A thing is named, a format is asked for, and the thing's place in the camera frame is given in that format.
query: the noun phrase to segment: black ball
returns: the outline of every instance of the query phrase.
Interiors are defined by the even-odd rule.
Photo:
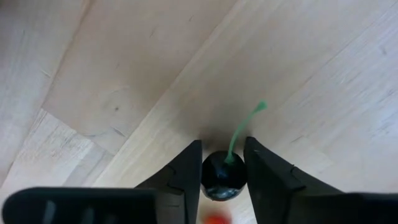
[[[202,164],[201,188],[210,199],[223,202],[239,195],[247,182],[246,165],[233,153],[234,162],[225,163],[227,151],[210,154]]]

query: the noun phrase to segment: wooden floor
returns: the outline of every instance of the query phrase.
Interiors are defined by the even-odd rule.
[[[344,191],[397,192],[398,0],[1,0],[0,200],[134,187],[245,135]],[[249,194],[201,196],[255,223]]]

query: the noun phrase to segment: wood grain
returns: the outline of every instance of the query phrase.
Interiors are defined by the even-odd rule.
[[[353,122],[375,113],[372,108],[397,88],[397,7],[396,1],[237,2],[95,185],[133,187],[196,138],[226,149],[227,136],[266,99],[269,109],[246,134],[342,190],[385,191],[383,182],[370,185],[357,174],[382,180],[390,166],[346,172],[351,179],[337,177],[358,166],[342,158],[351,147],[361,147],[355,141],[361,132],[351,132]],[[373,119],[355,129],[376,128],[383,118]],[[333,144],[351,135],[351,145]],[[369,145],[379,146],[382,141]],[[384,155],[395,155],[388,152]],[[359,155],[369,166],[390,160]],[[390,191],[397,190],[387,183]],[[248,204],[247,196],[228,205],[240,203]],[[245,214],[252,216],[250,207],[235,213],[234,220],[255,223]]]
[[[85,6],[82,0],[1,1],[0,183],[44,102]]]
[[[397,2],[2,1],[0,200],[134,187],[194,139],[226,150],[259,100],[242,137],[341,190],[397,192]],[[198,223],[217,209],[256,222],[247,189],[201,194]]]
[[[1,187],[5,197],[36,186],[90,186],[112,155],[40,110]]]
[[[44,108],[117,152],[234,2],[95,1]]]

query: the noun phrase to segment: red object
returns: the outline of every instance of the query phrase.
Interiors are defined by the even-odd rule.
[[[231,224],[231,220],[222,215],[210,215],[205,218],[205,224]]]

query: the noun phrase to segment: black plastic part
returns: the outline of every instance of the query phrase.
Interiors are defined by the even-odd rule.
[[[252,137],[246,139],[244,160],[258,224],[398,223],[397,194],[345,194]]]
[[[203,193],[210,199],[223,202],[238,196],[246,184],[246,165],[233,153],[234,162],[227,164],[227,151],[210,154],[202,164]]]
[[[201,177],[201,141],[193,141],[136,189],[34,188],[4,203],[5,224],[194,224]]]

